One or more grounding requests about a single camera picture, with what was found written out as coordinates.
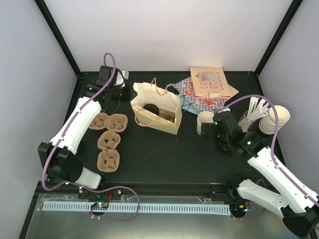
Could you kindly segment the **kraft paper bag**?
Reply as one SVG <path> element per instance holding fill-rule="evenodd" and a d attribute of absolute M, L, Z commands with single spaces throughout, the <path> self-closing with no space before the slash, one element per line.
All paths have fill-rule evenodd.
<path fill-rule="evenodd" d="M 181 124 L 182 112 L 180 99 L 177 95 L 157 86 L 156 78 L 151 83 L 134 83 L 134 89 L 138 95 L 131 100 L 131 107 L 135 115 L 135 121 L 139 126 L 151 127 L 176 135 Z M 167 121 L 147 110 L 145 104 L 154 104 L 159 112 L 175 113 L 175 122 Z"/>

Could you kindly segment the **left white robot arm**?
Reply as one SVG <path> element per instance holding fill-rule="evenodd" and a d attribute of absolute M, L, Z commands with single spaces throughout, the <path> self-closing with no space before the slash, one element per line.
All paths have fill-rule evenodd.
<path fill-rule="evenodd" d="M 97 79 L 85 86 L 59 133 L 49 143 L 39 145 L 38 154 L 43 166 L 41 183 L 45 190 L 49 190 L 45 179 L 50 176 L 87 187 L 96 199 L 106 195 L 107 186 L 101 183 L 101 176 L 85 168 L 76 154 L 87 129 L 105 129 L 108 142 L 102 151 L 110 151 L 107 169 L 113 172 L 118 168 L 119 154 L 115 148 L 120 142 L 119 133 L 127 127 L 128 118 L 123 114 L 109 116 L 102 110 L 110 102 L 125 103 L 137 96 L 128 78 L 128 71 L 101 66 Z"/>

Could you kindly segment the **black cup lid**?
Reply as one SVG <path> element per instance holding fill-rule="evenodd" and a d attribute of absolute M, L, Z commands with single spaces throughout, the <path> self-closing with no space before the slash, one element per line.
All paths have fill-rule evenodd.
<path fill-rule="evenodd" d="M 159 116 L 159 114 L 160 114 L 159 108 L 156 105 L 154 105 L 154 104 L 145 104 L 143 106 L 143 109 L 147 110 L 147 111 L 149 111 L 149 112 L 151 112 L 151 113 L 153 113 L 153 114 L 155 114 L 157 116 Z"/>

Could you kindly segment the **brown pulp cup carrier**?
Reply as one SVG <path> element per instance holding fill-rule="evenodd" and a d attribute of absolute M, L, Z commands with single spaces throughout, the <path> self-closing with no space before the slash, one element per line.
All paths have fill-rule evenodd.
<path fill-rule="evenodd" d="M 170 121 L 172 123 L 175 122 L 175 113 L 172 113 L 172 112 L 166 112 L 166 111 L 160 112 L 159 117 L 161 117 L 167 121 Z"/>

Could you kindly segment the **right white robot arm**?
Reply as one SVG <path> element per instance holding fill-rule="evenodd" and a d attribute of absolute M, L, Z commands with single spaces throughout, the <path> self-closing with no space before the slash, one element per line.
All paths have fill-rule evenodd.
<path fill-rule="evenodd" d="M 305 238 L 319 223 L 318 194 L 288 170 L 257 133 L 244 133 L 231 112 L 217 113 L 212 120 L 201 124 L 201 136 L 214 140 L 230 157 L 245 160 L 277 190 L 244 179 L 227 187 L 228 198 L 259 204 L 277 215 L 293 234 Z"/>

